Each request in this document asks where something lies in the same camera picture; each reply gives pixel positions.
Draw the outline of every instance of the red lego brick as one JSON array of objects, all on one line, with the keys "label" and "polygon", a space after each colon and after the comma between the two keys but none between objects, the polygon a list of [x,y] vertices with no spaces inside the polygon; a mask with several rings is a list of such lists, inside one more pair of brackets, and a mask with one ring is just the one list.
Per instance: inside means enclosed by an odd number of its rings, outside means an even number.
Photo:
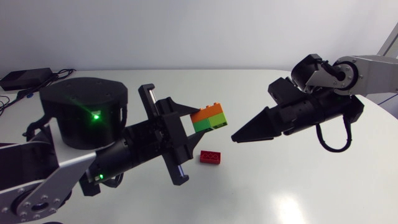
[{"label": "red lego brick", "polygon": [[221,153],[220,152],[211,152],[211,151],[200,151],[200,162],[211,163],[211,164],[220,164]]}]

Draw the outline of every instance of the stacked lego bricks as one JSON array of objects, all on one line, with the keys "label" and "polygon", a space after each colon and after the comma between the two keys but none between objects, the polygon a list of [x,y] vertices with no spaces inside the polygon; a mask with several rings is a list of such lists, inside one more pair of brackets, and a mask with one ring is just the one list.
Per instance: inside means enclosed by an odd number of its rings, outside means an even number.
[{"label": "stacked lego bricks", "polygon": [[191,120],[195,132],[211,131],[227,125],[224,111],[219,103],[191,114]]}]

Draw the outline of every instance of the black cylindrical housing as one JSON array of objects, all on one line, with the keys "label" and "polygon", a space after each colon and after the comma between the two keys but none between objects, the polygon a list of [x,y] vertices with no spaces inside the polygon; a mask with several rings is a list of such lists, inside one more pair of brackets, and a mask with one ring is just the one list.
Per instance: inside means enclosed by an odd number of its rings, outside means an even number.
[{"label": "black cylindrical housing", "polygon": [[133,148],[121,138],[112,146],[97,151],[95,161],[88,168],[89,182],[103,182],[133,168],[131,150]]},{"label": "black cylindrical housing", "polygon": [[127,88],[121,82],[72,78],[44,88],[40,99],[70,147],[96,149],[121,136],[121,108],[127,105]]},{"label": "black cylindrical housing", "polygon": [[316,91],[307,100],[291,106],[297,119],[293,122],[294,128],[284,134],[290,135],[342,115],[350,104],[349,96],[337,95],[330,88]]}]

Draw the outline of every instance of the lego brick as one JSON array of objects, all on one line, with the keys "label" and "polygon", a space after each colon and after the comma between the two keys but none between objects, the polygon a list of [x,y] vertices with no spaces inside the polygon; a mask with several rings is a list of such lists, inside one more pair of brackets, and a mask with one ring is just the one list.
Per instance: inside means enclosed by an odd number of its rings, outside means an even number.
[{"label": "lego brick", "polygon": [[209,119],[203,119],[201,121],[193,123],[193,128],[194,128],[195,132],[199,132],[202,130],[206,130],[206,131],[213,130],[213,128],[211,128],[211,126],[210,126]]},{"label": "lego brick", "polygon": [[214,129],[223,127],[227,125],[224,113],[219,113],[208,118],[210,126]]},{"label": "lego brick", "polygon": [[213,106],[206,106],[205,109],[200,109],[200,111],[191,114],[191,120],[192,123],[196,123],[198,121],[201,121],[203,119],[209,118],[211,116],[214,116],[216,114],[222,113],[223,109],[221,107],[221,104],[219,103],[214,103]]},{"label": "lego brick", "polygon": [[200,151],[200,162],[210,163],[210,164],[220,164],[221,153],[211,152],[211,151]]}]

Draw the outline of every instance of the power cord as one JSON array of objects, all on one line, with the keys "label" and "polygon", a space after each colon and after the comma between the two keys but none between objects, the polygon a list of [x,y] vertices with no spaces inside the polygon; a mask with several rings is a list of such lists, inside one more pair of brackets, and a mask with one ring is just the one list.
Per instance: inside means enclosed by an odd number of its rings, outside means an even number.
[{"label": "power cord", "polygon": [[3,98],[7,99],[7,102],[3,102],[0,101],[1,105],[0,105],[0,116],[3,114],[4,110],[10,106],[12,106],[14,103],[17,103],[18,101],[20,101],[21,99],[25,98],[26,96],[29,96],[30,94],[33,94],[37,91],[39,91],[40,89],[51,85],[53,82],[59,81],[59,80],[63,80],[67,77],[69,77],[74,71],[76,71],[75,69],[71,68],[71,69],[62,69],[59,72],[53,73],[52,76],[46,80],[45,82],[43,82],[42,84],[40,84],[37,87],[32,87],[32,88],[28,88],[26,90],[21,90],[18,92],[17,97],[15,100],[10,101],[10,98],[8,96],[0,96]]},{"label": "power cord", "polygon": [[351,145],[351,141],[353,140],[352,135],[351,135],[351,123],[344,116],[343,116],[343,120],[344,120],[344,127],[346,128],[346,132],[347,132],[347,143],[341,149],[333,149],[332,147],[328,146],[326,144],[325,140],[323,140],[321,126],[319,124],[316,125],[319,143],[329,152],[344,152]]}]

